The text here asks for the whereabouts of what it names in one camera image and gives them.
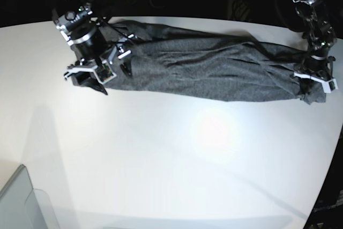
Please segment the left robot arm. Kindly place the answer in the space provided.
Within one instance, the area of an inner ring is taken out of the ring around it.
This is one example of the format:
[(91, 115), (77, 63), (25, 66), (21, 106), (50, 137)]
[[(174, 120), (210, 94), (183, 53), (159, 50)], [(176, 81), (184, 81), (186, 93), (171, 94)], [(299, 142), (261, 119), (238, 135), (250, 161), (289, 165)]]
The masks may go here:
[(335, 58), (329, 55), (337, 41), (329, 22), (329, 14), (324, 0), (292, 0), (295, 11), (305, 24), (303, 38), (308, 42), (308, 56), (303, 59), (294, 76), (310, 79), (322, 85), (324, 93), (338, 89), (333, 76)]

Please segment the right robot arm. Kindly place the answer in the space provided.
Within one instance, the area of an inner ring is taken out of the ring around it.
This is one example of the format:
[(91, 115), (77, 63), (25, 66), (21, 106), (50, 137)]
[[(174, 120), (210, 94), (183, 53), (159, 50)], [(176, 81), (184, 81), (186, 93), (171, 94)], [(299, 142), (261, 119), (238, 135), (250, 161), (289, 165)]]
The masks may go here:
[(93, 0), (60, 0), (52, 10), (52, 21), (76, 55), (74, 64), (67, 67), (65, 79), (73, 85), (89, 87), (107, 94), (105, 84), (117, 75), (113, 70), (115, 58), (131, 76), (130, 64), (124, 60), (131, 54), (125, 44), (134, 44), (134, 34), (124, 34), (108, 23), (107, 18), (92, 8)]

